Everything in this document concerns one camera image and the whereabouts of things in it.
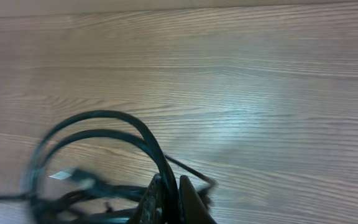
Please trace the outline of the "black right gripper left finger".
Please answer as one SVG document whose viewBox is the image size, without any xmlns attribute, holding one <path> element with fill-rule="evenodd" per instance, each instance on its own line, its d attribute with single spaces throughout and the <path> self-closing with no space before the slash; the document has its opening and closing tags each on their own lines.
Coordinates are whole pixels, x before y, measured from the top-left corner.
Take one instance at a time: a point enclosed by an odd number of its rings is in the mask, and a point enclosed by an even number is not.
<svg viewBox="0 0 358 224">
<path fill-rule="evenodd" d="M 160 174 L 155 174 L 127 224 L 164 224 L 165 186 Z"/>
</svg>

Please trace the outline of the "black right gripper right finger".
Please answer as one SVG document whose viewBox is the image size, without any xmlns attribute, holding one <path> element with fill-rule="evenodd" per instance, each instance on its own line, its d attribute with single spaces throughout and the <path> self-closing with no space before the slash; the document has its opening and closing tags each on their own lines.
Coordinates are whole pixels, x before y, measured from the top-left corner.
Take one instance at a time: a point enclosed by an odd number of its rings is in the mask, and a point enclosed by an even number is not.
<svg viewBox="0 0 358 224">
<path fill-rule="evenodd" d="M 209 214 L 210 186 L 196 190 L 186 175 L 180 177 L 180 204 L 185 224 L 216 224 Z"/>
</svg>

